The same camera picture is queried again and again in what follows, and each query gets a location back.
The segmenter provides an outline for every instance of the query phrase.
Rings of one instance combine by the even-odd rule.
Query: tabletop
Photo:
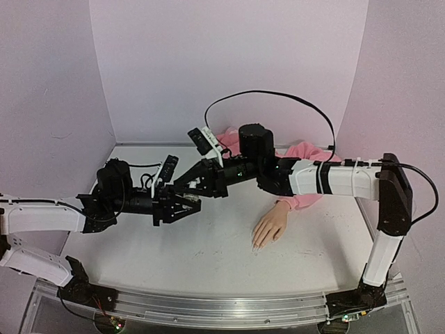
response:
[[[173,177],[201,159],[195,148],[117,146],[111,157],[153,164],[179,157]],[[147,170],[132,168],[133,184]],[[356,288],[372,240],[354,198],[324,196],[289,214],[284,236],[252,250],[252,230],[276,200],[255,180],[203,198],[202,211],[171,225],[121,214],[97,234],[72,233],[63,255],[81,260],[92,283],[181,295],[263,296]]]

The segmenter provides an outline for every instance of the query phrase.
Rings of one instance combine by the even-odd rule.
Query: white wall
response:
[[[214,100],[252,88],[295,93],[338,130],[367,0],[91,0],[92,31],[118,142],[184,142]],[[278,97],[246,96],[211,126],[261,122],[277,143],[331,144],[325,121]]]
[[[89,191],[114,146],[87,0],[0,1],[0,192]],[[66,232],[24,236],[59,251]],[[35,278],[0,268],[0,332],[19,330]]]
[[[445,3],[370,0],[348,108],[338,142],[342,157],[393,152],[424,170],[445,198]],[[416,214],[432,207],[425,181],[407,172]],[[367,203],[374,223],[376,205]],[[422,333],[445,333],[445,206],[416,224],[398,265]]]

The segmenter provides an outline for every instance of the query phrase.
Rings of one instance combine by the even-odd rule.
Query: mannequin hand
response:
[[[263,248],[269,241],[277,241],[286,230],[287,214],[291,207],[280,201],[258,222],[253,230],[254,248]]]

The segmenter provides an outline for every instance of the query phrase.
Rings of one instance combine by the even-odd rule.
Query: pink shirt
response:
[[[233,153],[233,155],[240,154],[239,152],[239,139],[238,130],[234,128],[229,128],[224,134],[217,136],[218,140],[226,145]],[[285,155],[277,154],[279,157],[290,157],[290,158],[301,158],[309,160],[324,161],[327,160],[331,155],[331,152],[323,151],[320,148],[316,148],[311,143],[302,142],[297,146],[291,146]],[[340,158],[334,156],[332,161],[341,161]],[[289,204],[291,209],[301,209],[303,207],[308,207],[314,204],[317,200],[321,198],[322,195],[311,194],[311,195],[296,195],[294,197],[280,197],[278,200],[283,200]]]

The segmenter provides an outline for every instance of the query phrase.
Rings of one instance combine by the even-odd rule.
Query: finger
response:
[[[269,241],[272,240],[273,236],[277,232],[278,228],[272,228],[269,230],[268,234],[264,237],[264,240],[260,243],[259,247],[263,248]]]
[[[280,228],[278,232],[275,233],[275,236],[273,237],[273,241],[277,241],[281,236],[284,234],[285,229]]]
[[[267,226],[269,225],[269,222],[268,221],[264,221],[262,224],[261,224],[261,227],[257,230],[257,233],[255,233],[255,236],[253,237],[253,244],[254,245],[257,245],[258,246],[258,244],[257,244],[257,240],[258,240],[258,238],[261,236],[261,233],[263,233],[264,232],[264,230],[267,228]]]
[[[255,226],[255,228],[254,228],[254,230],[253,230],[253,232],[252,232],[253,235],[255,235],[255,233],[257,233],[257,230],[261,227],[261,225],[262,225],[263,223],[264,223],[264,219],[261,218],[261,219],[259,220],[257,226]]]
[[[255,240],[254,244],[259,247],[261,242],[264,240],[269,231],[272,230],[272,228],[273,228],[272,224],[267,224],[266,227],[259,234],[258,238]]]

